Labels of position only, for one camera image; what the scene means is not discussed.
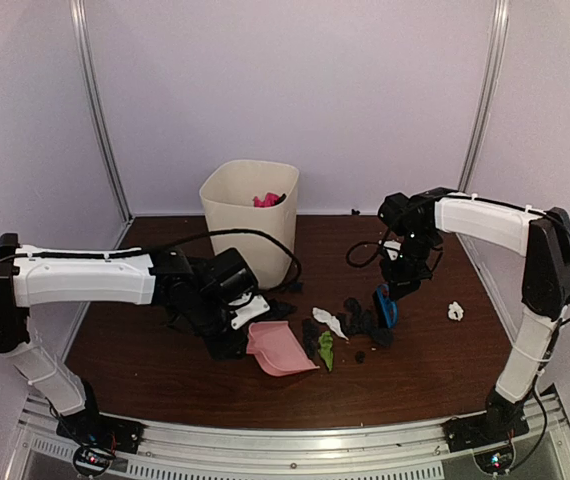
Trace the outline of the blue hand brush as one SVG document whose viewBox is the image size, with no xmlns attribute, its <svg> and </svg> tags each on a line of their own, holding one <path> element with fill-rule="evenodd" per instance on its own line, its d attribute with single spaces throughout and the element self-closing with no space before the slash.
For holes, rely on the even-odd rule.
<svg viewBox="0 0 570 480">
<path fill-rule="evenodd" d="M 380 328 L 393 329 L 398 322 L 398 307 L 390 297 L 387 284 L 380 284 L 372 294 Z"/>
</svg>

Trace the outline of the pink plastic dustpan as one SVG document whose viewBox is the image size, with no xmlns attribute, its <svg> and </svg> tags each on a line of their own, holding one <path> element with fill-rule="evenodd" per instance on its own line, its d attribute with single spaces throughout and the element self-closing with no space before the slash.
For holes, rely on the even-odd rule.
<svg viewBox="0 0 570 480">
<path fill-rule="evenodd" d="M 246 353 L 273 377 L 295 375 L 319 369 L 310 360 L 287 321 L 252 323 L 248 328 Z"/>
</svg>

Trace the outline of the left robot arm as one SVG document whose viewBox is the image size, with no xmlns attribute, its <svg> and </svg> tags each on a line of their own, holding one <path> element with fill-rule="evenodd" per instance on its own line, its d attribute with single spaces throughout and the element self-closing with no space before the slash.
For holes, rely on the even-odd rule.
<svg viewBox="0 0 570 480">
<path fill-rule="evenodd" d="M 160 306 L 185 319 L 214 359 L 235 358 L 247 345 L 241 328 L 268 312 L 258 281 L 229 248 L 194 261 L 176 245 L 116 251 L 46 250 L 0 237 L 0 354 L 51 402 L 88 444 L 109 424 L 90 404 L 90 389 L 50 354 L 27 326 L 32 307 L 49 303 L 116 302 Z"/>
</svg>

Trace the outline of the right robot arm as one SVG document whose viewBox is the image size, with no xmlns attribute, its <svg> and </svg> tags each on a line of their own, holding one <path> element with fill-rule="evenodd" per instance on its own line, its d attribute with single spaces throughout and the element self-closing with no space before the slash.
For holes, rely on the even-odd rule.
<svg viewBox="0 0 570 480">
<path fill-rule="evenodd" d="M 387 196 L 378 210 L 400 242 L 380 262 L 389 297 L 397 301 L 432 279 L 428 259 L 445 233 L 475 248 L 477 270 L 512 336 L 507 363 L 488 395 L 477 430 L 500 440 L 516 424 L 524 401 L 553 355 L 570 305 L 570 218 L 448 188 Z"/>
</svg>

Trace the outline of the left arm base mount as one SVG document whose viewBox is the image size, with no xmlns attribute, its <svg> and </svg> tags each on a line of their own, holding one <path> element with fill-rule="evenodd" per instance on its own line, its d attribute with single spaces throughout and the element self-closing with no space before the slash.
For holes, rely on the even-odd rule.
<svg viewBox="0 0 570 480">
<path fill-rule="evenodd" d="M 95 449 L 136 454 L 143 424 L 100 413 L 93 388 L 86 380 L 82 385 L 86 394 L 84 409 L 72 415 L 58 414 L 56 433 Z"/>
</svg>

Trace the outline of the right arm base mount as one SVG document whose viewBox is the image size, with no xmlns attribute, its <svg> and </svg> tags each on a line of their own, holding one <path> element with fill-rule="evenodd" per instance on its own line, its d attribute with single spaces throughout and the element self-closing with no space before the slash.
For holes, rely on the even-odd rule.
<svg viewBox="0 0 570 480">
<path fill-rule="evenodd" d="M 459 452 L 507 442 L 525 435 L 529 425 L 524 417 L 524 403 L 490 401 L 486 410 L 468 417 L 455 417 L 442 424 L 449 451 Z"/>
</svg>

